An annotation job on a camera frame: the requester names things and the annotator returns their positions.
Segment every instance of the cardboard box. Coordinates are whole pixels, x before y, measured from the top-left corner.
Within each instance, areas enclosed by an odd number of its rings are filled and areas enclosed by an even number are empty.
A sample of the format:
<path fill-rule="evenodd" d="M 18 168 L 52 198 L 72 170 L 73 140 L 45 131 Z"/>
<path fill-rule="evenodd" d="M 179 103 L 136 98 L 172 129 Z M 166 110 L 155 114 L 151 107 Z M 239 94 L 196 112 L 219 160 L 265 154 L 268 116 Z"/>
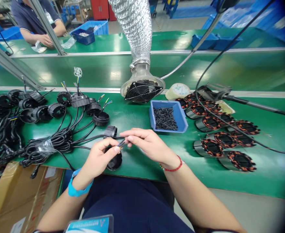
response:
<path fill-rule="evenodd" d="M 23 168 L 9 163 L 0 179 L 0 232 L 33 232 L 42 216 L 56 200 L 63 169 L 41 166 Z"/>

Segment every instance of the white sticker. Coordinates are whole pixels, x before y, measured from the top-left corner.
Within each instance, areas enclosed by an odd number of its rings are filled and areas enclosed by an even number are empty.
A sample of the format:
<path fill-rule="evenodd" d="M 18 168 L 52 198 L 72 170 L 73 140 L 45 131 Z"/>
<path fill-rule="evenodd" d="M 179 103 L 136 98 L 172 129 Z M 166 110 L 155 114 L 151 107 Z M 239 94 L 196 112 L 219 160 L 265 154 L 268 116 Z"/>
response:
<path fill-rule="evenodd" d="M 56 168 L 54 167 L 49 167 L 47 172 L 46 172 L 46 175 L 45 175 L 45 178 L 49 178 L 49 177 L 52 177 L 54 176 L 56 173 Z"/>
<path fill-rule="evenodd" d="M 25 222 L 26 217 L 24 217 L 23 219 L 19 220 L 17 223 L 15 223 L 11 229 L 10 233 L 20 233 L 22 231 L 23 228 L 23 224 Z"/>

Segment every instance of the dark blue shirt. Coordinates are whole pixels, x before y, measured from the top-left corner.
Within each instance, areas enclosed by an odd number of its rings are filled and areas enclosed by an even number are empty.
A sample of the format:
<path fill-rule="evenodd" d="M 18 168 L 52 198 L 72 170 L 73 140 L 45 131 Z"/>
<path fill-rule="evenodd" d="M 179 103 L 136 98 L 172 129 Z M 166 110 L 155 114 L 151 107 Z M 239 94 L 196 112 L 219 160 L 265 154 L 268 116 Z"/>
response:
<path fill-rule="evenodd" d="M 54 23 L 57 20 L 61 20 L 48 0 L 39 0 L 39 2 L 41 3 L 43 10 L 51 15 Z M 22 0 L 12 0 L 11 11 L 20 29 L 25 29 L 34 34 L 46 34 L 46 31 L 34 10 L 27 6 Z"/>

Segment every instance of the flexible aluminum duct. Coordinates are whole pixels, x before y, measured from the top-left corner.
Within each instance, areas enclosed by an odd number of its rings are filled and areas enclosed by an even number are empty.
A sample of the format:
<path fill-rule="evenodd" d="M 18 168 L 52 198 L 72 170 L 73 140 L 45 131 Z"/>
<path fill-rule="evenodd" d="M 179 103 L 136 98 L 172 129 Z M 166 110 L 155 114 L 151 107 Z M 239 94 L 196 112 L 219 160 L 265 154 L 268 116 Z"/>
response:
<path fill-rule="evenodd" d="M 129 42 L 132 64 L 150 65 L 152 22 L 148 0 L 109 0 L 109 4 Z"/>

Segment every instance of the blue watch strap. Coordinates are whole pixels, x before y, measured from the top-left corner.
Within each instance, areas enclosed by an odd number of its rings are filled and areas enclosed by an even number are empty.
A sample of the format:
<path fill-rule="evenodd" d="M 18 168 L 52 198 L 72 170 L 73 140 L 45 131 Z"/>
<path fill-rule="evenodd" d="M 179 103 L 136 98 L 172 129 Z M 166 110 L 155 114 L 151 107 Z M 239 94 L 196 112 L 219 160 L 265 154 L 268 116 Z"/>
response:
<path fill-rule="evenodd" d="M 92 186 L 92 184 L 93 184 L 93 182 L 94 182 L 94 180 L 93 180 L 84 190 L 76 190 L 76 189 L 72 186 L 72 180 L 73 180 L 73 178 L 79 173 L 80 170 L 81 170 L 81 168 L 78 169 L 78 170 L 76 170 L 76 171 L 74 171 L 73 174 L 72 174 L 71 180 L 70 180 L 70 182 L 69 182 L 69 184 L 68 184 L 68 194 L 69 194 L 69 196 L 72 196 L 72 197 L 79 197 L 79 196 L 81 196 L 81 195 L 83 195 L 83 194 L 88 193 L 89 190 L 90 190 L 90 188 L 91 188 L 91 186 Z"/>

